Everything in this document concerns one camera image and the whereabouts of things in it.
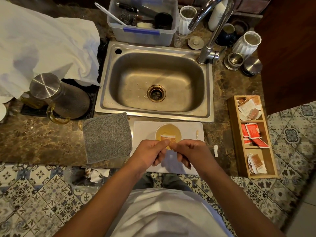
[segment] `white t-shirt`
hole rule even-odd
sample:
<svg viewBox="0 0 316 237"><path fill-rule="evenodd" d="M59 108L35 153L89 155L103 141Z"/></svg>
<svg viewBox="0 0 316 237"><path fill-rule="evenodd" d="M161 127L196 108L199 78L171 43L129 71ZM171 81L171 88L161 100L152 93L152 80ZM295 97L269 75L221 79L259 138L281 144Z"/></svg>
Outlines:
<svg viewBox="0 0 316 237"><path fill-rule="evenodd" d="M233 236L199 195L172 189L134 190L106 237Z"/></svg>

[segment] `white plastic handle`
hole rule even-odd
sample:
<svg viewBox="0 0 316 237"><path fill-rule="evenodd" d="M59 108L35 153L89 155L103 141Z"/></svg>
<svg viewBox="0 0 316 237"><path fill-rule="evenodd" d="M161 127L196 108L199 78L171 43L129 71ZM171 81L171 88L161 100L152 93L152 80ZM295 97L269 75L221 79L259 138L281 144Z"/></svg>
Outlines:
<svg viewBox="0 0 316 237"><path fill-rule="evenodd" d="M101 11L112 17L114 20L116 20L118 23L122 24L123 26L127 26L124 22L122 22L120 19L118 19L115 15L113 15L111 12L109 12L107 9L105 9L103 6L101 6L99 3L94 3L97 8L99 8Z"/></svg>

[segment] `black drying mat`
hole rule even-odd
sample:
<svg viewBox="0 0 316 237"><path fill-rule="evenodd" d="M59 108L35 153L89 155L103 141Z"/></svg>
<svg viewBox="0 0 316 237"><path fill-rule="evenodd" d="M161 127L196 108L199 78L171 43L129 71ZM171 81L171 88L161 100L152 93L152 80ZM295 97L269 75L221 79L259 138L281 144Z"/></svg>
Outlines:
<svg viewBox="0 0 316 237"><path fill-rule="evenodd" d="M100 46L98 47L98 61L99 61L99 76L98 76L98 83L100 83L101 80L101 75L102 75L102 71L103 71L103 65L104 65L104 60L105 60L105 56L106 56L106 51L107 51L107 46L108 46L108 39L104 39L101 40L100 42ZM61 80L64 83L67 83L69 85L78 87L80 89L82 89L85 93L88 94L89 98L90 98L90 106L89 109L87 110L87 112L82 115L81 117L75 119L75 120L86 120L89 118L93 118L94 115L94 107L95 107L95 103L97 100L97 95L98 95L98 91L99 91L99 87L96 85L91 85L89 87L83 87L81 85L79 85L77 82L75 82L73 79L62 79ZM34 109L29 107L28 105L23 105L22 109L21 109L21 114L22 115L28 115L28 116L41 116L41 117L45 117L46 115L46 110L47 110L47 105L43 106L40 109ZM56 112L54 112L54 116L56 118L61 118L61 119L65 119L64 117L61 117L60 115L58 115Z"/></svg>

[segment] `person's right hand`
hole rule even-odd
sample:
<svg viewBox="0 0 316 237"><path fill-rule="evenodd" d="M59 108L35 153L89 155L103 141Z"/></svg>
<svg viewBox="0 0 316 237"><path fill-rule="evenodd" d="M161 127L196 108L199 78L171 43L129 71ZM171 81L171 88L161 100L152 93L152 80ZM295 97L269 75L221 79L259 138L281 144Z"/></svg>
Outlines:
<svg viewBox="0 0 316 237"><path fill-rule="evenodd" d="M192 163L200 175L221 169L203 141L181 140L178 143L170 143L170 148L177 152L178 161L189 169Z"/></svg>

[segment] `patterned tile floor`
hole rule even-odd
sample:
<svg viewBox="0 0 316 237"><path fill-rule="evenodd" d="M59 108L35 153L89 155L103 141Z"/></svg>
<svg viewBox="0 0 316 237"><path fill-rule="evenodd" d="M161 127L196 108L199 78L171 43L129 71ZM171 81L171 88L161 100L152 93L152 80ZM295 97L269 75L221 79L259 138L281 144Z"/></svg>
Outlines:
<svg viewBox="0 0 316 237"><path fill-rule="evenodd" d="M301 191L314 170L316 102L268 116L278 179L232 179L256 206L282 227L301 198ZM95 193L71 188L64 182L65 167L0 164L0 236L52 236ZM151 173L155 187L160 174ZM180 175L194 192L230 223L208 185L199 177Z"/></svg>

